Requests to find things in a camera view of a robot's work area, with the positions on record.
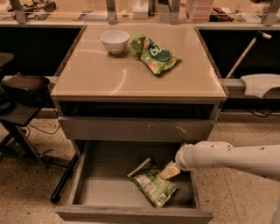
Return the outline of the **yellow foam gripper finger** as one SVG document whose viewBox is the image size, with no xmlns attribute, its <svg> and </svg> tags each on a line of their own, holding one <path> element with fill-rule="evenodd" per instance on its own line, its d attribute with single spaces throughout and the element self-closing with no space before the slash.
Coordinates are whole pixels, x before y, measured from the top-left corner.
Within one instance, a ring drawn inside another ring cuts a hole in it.
<svg viewBox="0 0 280 224">
<path fill-rule="evenodd" d="M 159 173 L 159 177 L 161 179 L 169 179 L 169 178 L 172 178 L 172 177 L 180 174 L 180 172 L 181 172 L 181 169 L 179 168 L 179 166 L 175 162 L 171 161 Z"/>
</svg>

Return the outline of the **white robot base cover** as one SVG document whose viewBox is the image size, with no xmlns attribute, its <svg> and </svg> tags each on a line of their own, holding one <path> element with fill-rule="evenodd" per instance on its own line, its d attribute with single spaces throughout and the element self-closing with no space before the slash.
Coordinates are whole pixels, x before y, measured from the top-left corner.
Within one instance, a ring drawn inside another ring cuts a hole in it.
<svg viewBox="0 0 280 224">
<path fill-rule="evenodd" d="M 280 88 L 280 75 L 257 73 L 241 77 L 245 85 L 244 94 L 262 99 L 273 88 Z"/>
</svg>

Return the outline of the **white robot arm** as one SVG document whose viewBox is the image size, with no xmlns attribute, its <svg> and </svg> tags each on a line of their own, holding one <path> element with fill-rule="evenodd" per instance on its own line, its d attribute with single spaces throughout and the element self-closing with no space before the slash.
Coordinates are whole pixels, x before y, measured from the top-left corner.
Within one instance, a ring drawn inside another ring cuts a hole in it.
<svg viewBox="0 0 280 224">
<path fill-rule="evenodd" d="M 183 143 L 159 176 L 170 179 L 181 171 L 198 168 L 230 168 L 279 182 L 280 145 L 234 147 L 223 141 Z"/>
</svg>

